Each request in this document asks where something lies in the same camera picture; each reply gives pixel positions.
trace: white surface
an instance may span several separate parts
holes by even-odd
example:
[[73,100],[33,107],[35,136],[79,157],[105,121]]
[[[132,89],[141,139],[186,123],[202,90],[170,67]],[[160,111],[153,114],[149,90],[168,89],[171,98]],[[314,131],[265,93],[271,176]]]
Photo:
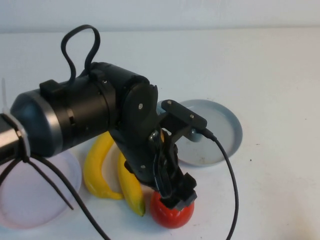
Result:
[[[9,105],[42,81],[69,79],[59,50],[63,35],[0,35],[0,78],[7,79]],[[78,73],[92,42],[93,36],[84,33],[68,43]],[[158,85],[160,100],[210,99],[239,118],[243,140],[231,158],[240,199],[234,240],[318,240],[319,42],[319,28],[110,32],[101,34],[95,60],[146,76]],[[81,161],[92,142],[73,149]],[[148,212],[135,215],[125,201],[80,192],[113,240],[226,239],[234,213],[226,164],[181,167],[196,178],[198,198],[193,217],[180,229],[157,226]],[[34,230],[1,229],[0,236],[100,239],[80,210]]]
[[[57,175],[47,166],[32,158],[30,160],[56,184],[69,203],[77,205]],[[69,151],[48,160],[62,171],[77,191],[80,189],[82,171],[78,160]],[[0,167],[0,173],[8,164]],[[11,229],[39,227],[69,208],[49,183],[32,166],[23,162],[18,163],[1,185],[0,206],[0,226]]]
[[0,32],[320,25],[319,0],[1,0]]

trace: yellow banana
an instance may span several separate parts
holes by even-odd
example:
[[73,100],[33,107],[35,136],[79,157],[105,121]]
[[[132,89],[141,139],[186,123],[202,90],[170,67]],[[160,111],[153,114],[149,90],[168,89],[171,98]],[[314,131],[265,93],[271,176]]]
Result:
[[118,177],[124,198],[130,208],[139,216],[146,213],[145,200],[139,181],[125,167],[125,156],[120,153],[118,160]]
[[113,192],[102,175],[102,164],[114,142],[109,132],[97,138],[86,156],[83,178],[89,192],[96,197],[120,200],[124,198],[123,194]]

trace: plastic tomato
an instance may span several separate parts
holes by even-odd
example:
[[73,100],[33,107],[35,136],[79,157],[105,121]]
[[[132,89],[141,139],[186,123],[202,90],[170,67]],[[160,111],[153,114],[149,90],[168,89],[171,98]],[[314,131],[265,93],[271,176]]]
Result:
[[168,209],[160,201],[161,195],[154,192],[150,202],[150,212],[158,224],[168,229],[177,229],[185,225],[194,213],[195,203],[185,207],[181,211],[176,209]]

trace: black cable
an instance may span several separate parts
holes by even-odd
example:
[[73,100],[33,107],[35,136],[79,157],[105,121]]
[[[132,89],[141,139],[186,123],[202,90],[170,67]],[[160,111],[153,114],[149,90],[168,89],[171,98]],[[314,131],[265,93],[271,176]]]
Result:
[[212,140],[212,141],[214,141],[216,143],[216,145],[220,149],[220,151],[221,151],[221,153],[222,153],[222,155],[223,155],[223,157],[225,159],[225,162],[226,162],[226,164],[227,164],[227,166],[229,168],[229,171],[230,171],[232,184],[233,184],[233,189],[234,189],[234,203],[235,203],[233,221],[232,221],[232,224],[231,224],[231,228],[230,228],[229,234],[228,234],[228,236],[226,238],[226,240],[230,240],[232,235],[233,235],[233,233],[234,233],[234,230],[236,228],[237,219],[238,219],[238,212],[239,212],[239,194],[238,194],[238,187],[237,187],[236,177],[235,177],[235,174],[234,174],[234,170],[232,169],[229,157],[228,157],[225,149],[222,147],[221,143],[215,137],[215,135],[211,131],[209,131],[208,129],[205,129],[203,132],[201,132],[201,134],[203,136],[205,136],[206,138],[208,138],[208,139],[210,139],[210,140]]
[[74,35],[76,35],[77,33],[81,32],[83,30],[86,30],[86,29],[92,29],[93,33],[94,33],[93,46],[92,46],[90,52],[88,53],[88,55],[86,56],[86,59],[85,59],[85,62],[84,62],[84,70],[85,70],[86,74],[88,75],[90,73],[91,62],[94,59],[94,57],[95,57],[95,55],[98,52],[99,47],[100,47],[101,39],[100,39],[100,34],[99,34],[98,30],[95,27],[91,26],[91,25],[81,25],[81,26],[78,26],[77,28],[73,29],[72,31],[68,32],[63,37],[63,39],[61,41],[62,54],[63,54],[64,58],[66,59],[66,61],[68,62],[69,67],[70,67],[70,79],[68,81],[68,84],[73,84],[74,83],[74,81],[76,80],[77,72],[76,72],[76,67],[75,67],[74,63],[72,62],[72,60],[70,59],[69,55],[67,54],[67,50],[66,50],[67,43]]
[[6,177],[9,175],[9,173],[11,172],[12,169],[14,169],[14,167],[20,163],[22,159],[21,158],[16,158],[14,160],[12,160],[8,166],[5,167],[5,169],[3,170],[3,172],[0,174],[0,186],[2,185],[2,183],[4,182],[4,180],[6,179]]
[[0,166],[2,166],[3,164],[6,164],[7,162],[10,162],[10,161],[12,161],[12,159],[5,159],[5,160],[1,159]]
[[63,175],[63,173],[55,166],[53,165],[51,162],[49,162],[47,159],[45,159],[42,156],[38,156],[34,153],[31,154],[31,157],[33,159],[38,160],[39,162],[41,162],[42,164],[46,165],[48,168],[50,168],[61,180],[62,182],[65,184],[65,186],[69,189],[69,191],[71,192],[71,194],[73,195],[74,199],[76,200],[76,202],[79,204],[80,208],[82,209],[83,213],[86,215],[86,217],[88,218],[88,220],[90,221],[90,223],[93,225],[93,227],[97,230],[97,232],[101,235],[101,237],[104,240],[110,240],[110,238],[105,234],[105,232],[101,229],[101,227],[98,225],[98,223],[96,222],[96,220],[92,217],[91,213],[89,212],[89,210],[87,209],[86,205],[84,204],[84,202],[81,200],[80,196],[78,195],[77,191],[74,189],[74,187],[71,185],[71,183],[69,182],[69,180]]
[[66,199],[66,197],[63,195],[63,193],[59,190],[59,188],[57,187],[57,185],[36,165],[34,164],[32,161],[28,161],[27,162],[30,166],[32,166],[40,175],[41,177],[43,177],[50,185],[51,187],[53,187],[53,189],[56,191],[56,193],[62,198],[62,200],[69,206],[69,208],[71,210],[73,210],[74,208],[72,207],[72,205],[70,204],[70,202],[68,202],[68,200]]
[[155,144],[155,156],[153,160],[153,176],[154,176],[154,182],[159,190],[159,193],[162,198],[166,199],[171,197],[172,195],[172,186],[171,182],[169,180],[169,176],[167,171],[165,170],[165,167],[163,163],[161,163],[162,155],[164,148],[161,147],[161,131],[158,132],[152,136],[152,140]]

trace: white plate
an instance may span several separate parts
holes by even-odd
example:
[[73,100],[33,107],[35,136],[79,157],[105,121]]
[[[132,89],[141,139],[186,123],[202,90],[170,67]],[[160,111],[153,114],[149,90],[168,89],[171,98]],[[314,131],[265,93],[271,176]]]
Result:
[[[30,160],[57,185],[74,206],[74,198],[60,178],[37,160]],[[78,192],[82,171],[76,157],[65,151],[48,160],[66,176]],[[0,166],[0,173],[8,164]],[[49,183],[27,163],[18,163],[0,187],[0,225],[10,229],[38,227],[57,218],[68,208]]]
[[[207,128],[221,142],[228,157],[240,147],[243,132],[238,118],[225,106],[209,100],[188,100],[181,102],[183,106],[207,120]],[[210,166],[224,157],[217,145],[203,137],[199,142],[192,142],[185,137],[177,143],[178,157],[181,161],[195,166]]]

